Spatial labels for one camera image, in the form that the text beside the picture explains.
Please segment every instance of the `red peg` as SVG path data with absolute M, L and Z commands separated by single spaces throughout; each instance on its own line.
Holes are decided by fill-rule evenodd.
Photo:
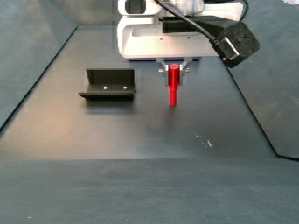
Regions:
M 170 64 L 168 67 L 168 85 L 170 91 L 170 106 L 176 106 L 176 92 L 180 85 L 180 66 Z

